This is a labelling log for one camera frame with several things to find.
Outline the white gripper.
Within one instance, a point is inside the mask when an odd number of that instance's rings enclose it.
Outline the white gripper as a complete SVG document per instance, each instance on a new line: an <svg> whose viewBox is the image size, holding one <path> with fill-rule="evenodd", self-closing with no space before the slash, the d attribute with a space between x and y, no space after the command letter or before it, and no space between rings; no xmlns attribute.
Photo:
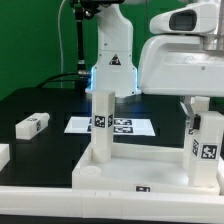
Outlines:
<svg viewBox="0 0 224 224"><path fill-rule="evenodd" d="M190 96L224 97L224 1L195 1L150 21L138 86L146 94L179 95L186 126L200 129Z"/></svg>

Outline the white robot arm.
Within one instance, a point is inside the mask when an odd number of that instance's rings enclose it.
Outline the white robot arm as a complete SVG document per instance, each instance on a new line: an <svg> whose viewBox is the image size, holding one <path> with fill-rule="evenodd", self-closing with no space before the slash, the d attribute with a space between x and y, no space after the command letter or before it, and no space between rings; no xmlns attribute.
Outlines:
<svg viewBox="0 0 224 224"><path fill-rule="evenodd" d="M119 5L143 0L70 0L76 18L98 19L98 59L88 93L224 96L224 0L195 0L150 21L153 36L132 63L133 26Z"/></svg>

